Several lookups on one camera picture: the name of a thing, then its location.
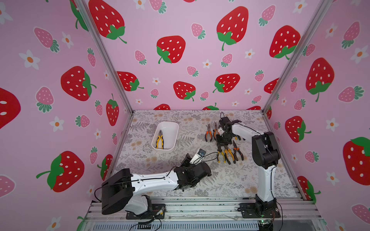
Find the small yellow diagonal pliers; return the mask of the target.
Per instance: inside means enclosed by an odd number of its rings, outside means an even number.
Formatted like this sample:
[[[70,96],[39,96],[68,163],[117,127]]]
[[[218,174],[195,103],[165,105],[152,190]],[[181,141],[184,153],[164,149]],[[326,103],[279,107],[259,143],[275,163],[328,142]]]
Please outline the small yellow diagonal pliers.
[[[221,163],[222,161],[226,163],[225,154],[220,146],[217,146],[217,161],[218,163]]]

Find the dark orange striped pliers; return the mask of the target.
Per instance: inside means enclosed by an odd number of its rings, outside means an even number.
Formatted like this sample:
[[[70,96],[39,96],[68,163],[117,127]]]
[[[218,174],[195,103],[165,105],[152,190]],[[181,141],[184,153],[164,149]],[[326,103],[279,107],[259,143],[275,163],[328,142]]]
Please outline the dark orange striped pliers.
[[[243,161],[244,160],[244,155],[243,153],[241,152],[241,150],[238,148],[237,144],[235,143],[235,141],[233,141],[233,150],[234,150],[234,156],[235,156],[235,159],[237,159],[237,153],[239,153],[240,157],[241,157],[241,160]]]

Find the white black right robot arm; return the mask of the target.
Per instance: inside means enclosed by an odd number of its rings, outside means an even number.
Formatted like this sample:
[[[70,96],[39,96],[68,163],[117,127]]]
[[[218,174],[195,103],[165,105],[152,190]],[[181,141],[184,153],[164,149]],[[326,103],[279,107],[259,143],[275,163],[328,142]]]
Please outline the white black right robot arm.
[[[219,121],[219,134],[216,135],[219,147],[232,143],[232,138],[240,136],[252,145],[252,159],[258,166],[258,191],[255,196],[255,212],[258,216],[275,209],[274,180],[278,161],[281,158],[276,138],[272,132],[259,132],[240,120],[229,121],[224,117]]]

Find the orange black pliers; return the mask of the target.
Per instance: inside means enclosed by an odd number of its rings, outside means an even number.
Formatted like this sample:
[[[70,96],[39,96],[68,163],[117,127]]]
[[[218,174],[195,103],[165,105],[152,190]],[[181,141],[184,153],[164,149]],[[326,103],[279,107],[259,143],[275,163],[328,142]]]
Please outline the orange black pliers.
[[[213,138],[214,138],[215,141],[217,141],[216,136],[220,134],[218,129],[219,129],[218,123],[214,122]]]

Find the white plastic storage box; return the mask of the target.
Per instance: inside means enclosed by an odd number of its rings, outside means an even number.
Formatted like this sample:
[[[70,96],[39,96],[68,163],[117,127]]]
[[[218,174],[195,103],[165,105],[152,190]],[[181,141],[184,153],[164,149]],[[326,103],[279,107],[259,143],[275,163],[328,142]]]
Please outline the white plastic storage box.
[[[156,149],[156,140],[158,137],[159,130],[163,132],[163,139],[164,139],[164,149]],[[179,132],[179,124],[175,122],[163,121],[157,125],[156,131],[154,133],[152,139],[152,148],[155,151],[159,151],[162,153],[169,153],[175,149],[177,135]]]

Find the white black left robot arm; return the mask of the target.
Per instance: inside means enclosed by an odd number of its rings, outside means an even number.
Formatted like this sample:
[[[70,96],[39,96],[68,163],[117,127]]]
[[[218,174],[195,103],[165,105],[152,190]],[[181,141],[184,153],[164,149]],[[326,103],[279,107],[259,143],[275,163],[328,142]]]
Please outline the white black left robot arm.
[[[148,192],[175,191],[195,187],[201,180],[210,177],[212,171],[207,163],[191,163],[187,155],[179,167],[159,174],[133,174],[125,168],[102,184],[101,208],[103,215],[126,211],[130,215],[149,218],[162,206],[154,206]]]

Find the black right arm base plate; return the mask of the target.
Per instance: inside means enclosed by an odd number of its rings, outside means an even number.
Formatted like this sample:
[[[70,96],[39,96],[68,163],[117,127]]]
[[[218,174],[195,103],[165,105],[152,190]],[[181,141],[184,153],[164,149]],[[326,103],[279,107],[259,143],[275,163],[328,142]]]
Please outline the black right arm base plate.
[[[238,212],[243,218],[281,218],[280,210],[272,203],[241,203]]]

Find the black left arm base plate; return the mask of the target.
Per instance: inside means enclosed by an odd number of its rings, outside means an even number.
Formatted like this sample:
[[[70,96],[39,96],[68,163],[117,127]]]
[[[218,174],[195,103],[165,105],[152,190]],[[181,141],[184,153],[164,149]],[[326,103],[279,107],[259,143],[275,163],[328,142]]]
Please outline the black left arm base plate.
[[[148,207],[148,210],[141,215],[136,215],[133,212],[127,212],[126,219],[127,220],[146,220],[146,219],[164,219],[166,212],[166,205],[165,204],[152,204]]]

